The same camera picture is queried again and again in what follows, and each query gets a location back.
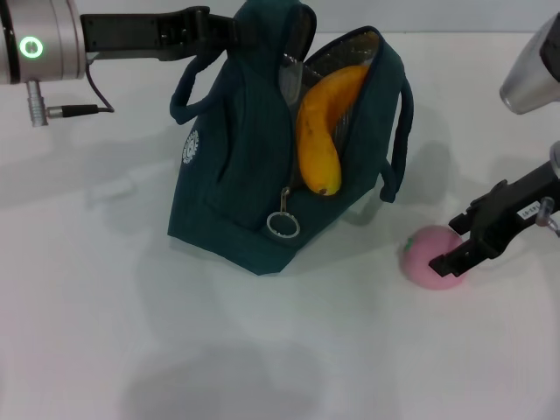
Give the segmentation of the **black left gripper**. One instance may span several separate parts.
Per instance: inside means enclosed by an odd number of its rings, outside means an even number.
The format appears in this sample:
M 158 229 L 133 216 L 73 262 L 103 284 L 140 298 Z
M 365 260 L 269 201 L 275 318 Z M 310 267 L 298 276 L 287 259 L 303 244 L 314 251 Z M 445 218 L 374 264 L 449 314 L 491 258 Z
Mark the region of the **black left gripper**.
M 206 6 L 163 14 L 83 14 L 86 53 L 98 60 L 182 60 L 204 51 L 252 47 L 256 28 Z

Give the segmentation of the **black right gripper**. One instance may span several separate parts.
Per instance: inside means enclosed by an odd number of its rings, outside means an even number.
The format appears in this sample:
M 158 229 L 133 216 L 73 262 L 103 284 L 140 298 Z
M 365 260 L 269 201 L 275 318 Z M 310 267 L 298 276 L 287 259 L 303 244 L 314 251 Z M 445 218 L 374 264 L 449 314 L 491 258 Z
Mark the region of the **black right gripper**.
M 429 266 L 441 277 L 460 277 L 486 259 L 499 257 L 523 230 L 536 223 L 545 198 L 554 200 L 551 212 L 559 211 L 559 177 L 546 162 L 513 184 L 500 181 L 488 193 L 449 222 L 458 235 L 471 231 L 468 241 L 439 255 Z

